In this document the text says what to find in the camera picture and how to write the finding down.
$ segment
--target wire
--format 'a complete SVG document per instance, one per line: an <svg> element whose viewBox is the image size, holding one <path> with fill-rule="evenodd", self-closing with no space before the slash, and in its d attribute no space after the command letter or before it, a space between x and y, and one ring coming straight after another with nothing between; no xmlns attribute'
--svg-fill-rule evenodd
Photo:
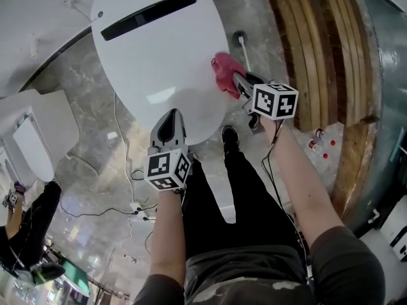
<svg viewBox="0 0 407 305"><path fill-rule="evenodd" d="M272 153L273 147L274 147L274 145L275 145L275 142L276 142L276 140L277 140L278 134L279 134L279 132L280 132L280 129L282 128L283 123L284 123L283 121L280 122L279 125L278 125L278 127L276 127L276 131L275 131L275 133L274 133L274 138L273 138L273 140L272 140L272 146L270 147L270 150L268 151L267 155L261 160L261 166L263 167L263 170L266 172L268 178L269 178L270 181L272 182L272 185L273 185L273 188L274 188L276 197L277 197L277 199L278 199L278 201L279 201L279 205L280 205L281 209L283 209L283 206L282 206L280 194L279 194L279 192L278 192L278 190L277 190L277 186L275 185L274 176L273 176L273 171L272 171L272 166L271 166L271 164L270 164L270 154ZM270 173L268 172L268 170L266 169L266 166L265 166L265 160L266 160L266 159L267 159L267 161L268 161L268 167L269 167L269 169L270 169Z"/></svg>
<svg viewBox="0 0 407 305"><path fill-rule="evenodd" d="M132 180L144 180L144 177L142 177L142 178L140 178L140 179L135 179L135 178L133 177L133 174L135 174L135 173L137 173L137 172L144 173L142 170L136 169L136 170L130 175L131 179L132 179Z"/></svg>
<svg viewBox="0 0 407 305"><path fill-rule="evenodd" d="M85 13L83 13L83 12L76 6L76 3L72 4L72 9L73 9L73 10L76 10L78 13L80 13L81 15L83 15L90 23L92 23L92 21L90 20L90 18L89 18Z"/></svg>
<svg viewBox="0 0 407 305"><path fill-rule="evenodd" d="M117 115L116 115L116 92L113 93L113 108L114 108L114 119L116 120L116 124L117 124L117 128L119 129L119 133L120 133L120 137L121 137L121 141L123 142L123 147L125 149L125 175L126 178L128 180L128 183L130 184L131 188L132 188L132 202L134 202L134 190L133 190L133 184L132 181L129 179L128 175L127 175L127 148L126 148L126 142L125 142L125 138L123 136L123 133L121 132L120 129L120 125L119 125L119 121L117 120Z"/></svg>
<svg viewBox="0 0 407 305"><path fill-rule="evenodd" d="M59 200L59 203L61 205L61 209L63 209L64 212L66 212L68 215L70 215L70 216L72 216L74 218L79 218L79 217L82 217L82 216L100 217L101 215L104 215L106 212L108 212L110 210L117 211L117 212L119 212L119 213L121 213L123 215L137 215L138 214L138 212L122 212L121 210L118 210L118 209L115 209L115 208L109 208L109 209L107 209L107 210L105 210L105 211L103 211L102 213L99 213L99 214L97 214L97 213L81 213L80 215L73 215L73 214L69 213L68 211L66 211L64 209L64 207L62 206L61 200Z"/></svg>
<svg viewBox="0 0 407 305"><path fill-rule="evenodd" d="M128 225L130 226L130 237L127 237L120 242L120 248L124 251L125 254L131 256L132 258L134 258L137 261L137 258L130 255L122 245L124 241L131 240L133 238L133 225L131 225L131 223L130 223L130 217L127 219L127 222L128 222Z"/></svg>
<svg viewBox="0 0 407 305"><path fill-rule="evenodd" d="M151 234L153 234L153 232L154 232L154 231L151 231L151 232L147 235L146 240L144 241L144 247L146 248L146 251L147 251L147 253L148 253L149 255L151 255L151 253L150 253L150 251L147 249L147 240L148 240L148 238L151 236Z"/></svg>
<svg viewBox="0 0 407 305"><path fill-rule="evenodd" d="M157 207L158 206L158 203L156 203L155 205L153 205L152 207L149 207L149 208L144 208L144 209L142 209L142 208L137 208L137 210L139 210L139 211L145 211L145 210L149 210L149 209L153 209L153 208L155 208L155 207Z"/></svg>
<svg viewBox="0 0 407 305"><path fill-rule="evenodd" d="M100 176L98 170L97 170L94 166L92 166L89 162L87 162L86 160L84 160L82 157L79 157L79 156L77 156L77 155L71 154L70 152L67 153L67 154L65 155L65 157L66 157L67 159L69 159L69 160L71 160L72 158L74 158L74 159L76 159L76 160L81 161L81 162L84 163L87 167L89 167L89 169L91 169L92 172L96 174L96 176Z"/></svg>

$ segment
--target cord on floor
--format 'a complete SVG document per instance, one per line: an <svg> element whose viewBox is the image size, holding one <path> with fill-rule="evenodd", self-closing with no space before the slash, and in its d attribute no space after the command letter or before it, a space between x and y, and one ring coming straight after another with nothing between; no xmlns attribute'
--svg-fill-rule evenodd
<svg viewBox="0 0 407 305"><path fill-rule="evenodd" d="M155 208L155 207L157 207L158 206L158 203L156 203L155 205L153 205L152 207L148 207L148 208L137 208L137 211L145 211L145 210L149 210L149 209L153 209L153 208Z"/></svg>
<svg viewBox="0 0 407 305"><path fill-rule="evenodd" d="M128 225L130 226L130 237L127 237L127 238L125 238L124 240L122 240L122 241L120 242L120 248L123 250L123 252L124 252L126 255L129 255L129 256L131 256L132 258L136 259L136 262L137 262L137 258L134 257L133 255L130 255L130 254L127 252L127 250L124 248L124 246L123 246L123 242L124 242L124 241L126 241L126 240L131 240L131 239L133 238L133 225L131 225L130 219L131 219L130 217L127 219Z"/></svg>
<svg viewBox="0 0 407 305"><path fill-rule="evenodd" d="M124 160L125 160L125 175L128 180L128 183L130 184L130 187L132 189L132 199L131 202L134 202L134 189L133 189L133 184L130 178L127 175L127 147L126 147L126 142L125 138L123 136L123 133L121 132L119 121L117 120L117 114L116 114L116 92L113 93L113 112L114 112L114 119L116 120L117 124L117 129L119 130L120 137L121 137L121 142L123 143L123 148L124 148Z"/></svg>
<svg viewBox="0 0 407 305"><path fill-rule="evenodd" d="M142 177L138 177L138 178L133 177L133 175L136 174L136 173L142 173L143 176L142 176ZM130 177L131 177L132 180L144 180L144 172L143 172L141 169L138 168L138 169L136 169L136 170L134 170L134 171L132 172L132 174L130 175Z"/></svg>
<svg viewBox="0 0 407 305"><path fill-rule="evenodd" d="M77 155L71 154L70 152L67 153L67 154L65 155L65 157L66 157L67 159L69 159L69 160L71 160L72 158L74 158L74 159L76 159L76 160L78 160L78 161L81 161L81 162L84 163L87 167L89 167L89 169L91 169L91 171L92 171L93 173L95 173L96 176L98 176L98 177L100 176L98 170L97 170L94 166L92 166L89 162L87 162L86 160L84 160L82 157L79 157L79 156L77 156Z"/></svg>
<svg viewBox="0 0 407 305"><path fill-rule="evenodd" d="M151 255L151 253L150 253L150 251L147 249L147 240L148 240L148 238L151 236L151 234L153 234L153 233L154 233L154 231L151 231L151 232L147 235L146 240L144 241L144 248L146 249L146 251L147 251L147 253L148 253L149 255Z"/></svg>
<svg viewBox="0 0 407 305"><path fill-rule="evenodd" d="M83 217L83 216L100 217L101 215L104 215L106 212L108 212L108 211L110 211L110 210L117 211L117 212L119 212L119 213L121 213L121 214L123 214L123 215L138 215L138 214L139 214L137 211L134 211L134 212L123 212L123 211L118 210L118 209L115 209L115 208L109 208L109 209L103 211L102 213L81 213L80 215L73 215L73 214L69 213L67 210L65 210L64 206L62 206L61 200L59 200L59 203L60 203L61 209L62 209L65 213L67 213L68 215L70 215L70 216L72 216L72 217L74 217L74 218L80 218L80 217Z"/></svg>

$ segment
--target person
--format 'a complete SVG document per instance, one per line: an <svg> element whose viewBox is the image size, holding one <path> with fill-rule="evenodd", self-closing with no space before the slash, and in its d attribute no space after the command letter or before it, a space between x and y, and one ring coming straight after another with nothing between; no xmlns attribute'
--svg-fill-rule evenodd
<svg viewBox="0 0 407 305"><path fill-rule="evenodd" d="M260 121L272 143L277 124ZM343 225L290 128L273 150L310 248L312 280L294 226L239 150L237 131L226 126L221 136L236 223L224 221L195 160L182 209L178 194L159 194L151 268L134 304L383 304L379 261Z"/></svg>
<svg viewBox="0 0 407 305"><path fill-rule="evenodd" d="M0 263L10 272L31 271L43 256L45 235L58 207L61 188L51 181L44 192L32 203L23 216L25 189L15 184L17 202L9 207L5 226L0 227ZM58 278L65 270L56 264L47 264L34 270L35 283Z"/></svg>

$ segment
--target white chair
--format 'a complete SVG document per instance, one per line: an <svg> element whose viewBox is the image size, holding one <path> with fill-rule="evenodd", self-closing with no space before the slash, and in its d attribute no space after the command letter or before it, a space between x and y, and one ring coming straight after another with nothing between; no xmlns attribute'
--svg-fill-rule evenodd
<svg viewBox="0 0 407 305"><path fill-rule="evenodd" d="M0 100L0 192L18 180L49 182L59 161L79 141L64 91L27 90Z"/></svg>

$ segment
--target black pants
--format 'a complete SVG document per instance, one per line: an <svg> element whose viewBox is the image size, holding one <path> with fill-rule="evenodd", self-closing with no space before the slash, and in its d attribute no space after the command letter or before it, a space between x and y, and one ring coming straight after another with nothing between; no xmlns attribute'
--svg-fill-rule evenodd
<svg viewBox="0 0 407 305"><path fill-rule="evenodd" d="M22 250L20 260L26 267L37 264L43 256L44 238L57 210L60 195L58 184L48 183L25 213L20 230L10 240L10 246L17 255Z"/></svg>
<svg viewBox="0 0 407 305"><path fill-rule="evenodd" d="M302 252L296 231L263 181L240 151L224 161L236 210L236 223L224 221L199 161L186 181L183 203L186 256L251 245L290 245Z"/></svg>

